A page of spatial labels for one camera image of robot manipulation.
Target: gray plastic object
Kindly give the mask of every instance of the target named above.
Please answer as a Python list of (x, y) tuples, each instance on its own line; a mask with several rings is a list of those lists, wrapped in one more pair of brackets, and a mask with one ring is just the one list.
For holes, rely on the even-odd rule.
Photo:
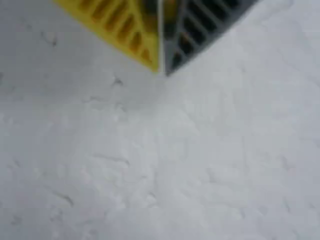
[(217, 40), (258, 0), (180, 0), (176, 25), (164, 24), (165, 73)]

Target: ribbed plastic surface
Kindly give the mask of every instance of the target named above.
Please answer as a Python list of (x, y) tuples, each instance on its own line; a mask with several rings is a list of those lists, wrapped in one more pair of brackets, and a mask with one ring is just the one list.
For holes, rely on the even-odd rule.
[(143, 0), (54, 1), (107, 43), (158, 71), (158, 17), (151, 4)]
[(174, 22), (164, 18), (165, 71), (170, 75), (223, 34), (257, 0), (165, 0), (178, 5)]

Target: yellow plastic object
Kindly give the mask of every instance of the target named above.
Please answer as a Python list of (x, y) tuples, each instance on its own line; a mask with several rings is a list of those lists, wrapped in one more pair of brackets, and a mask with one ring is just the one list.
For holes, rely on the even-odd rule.
[(145, 12), (142, 0), (54, 1), (107, 43), (158, 71), (157, 16)]

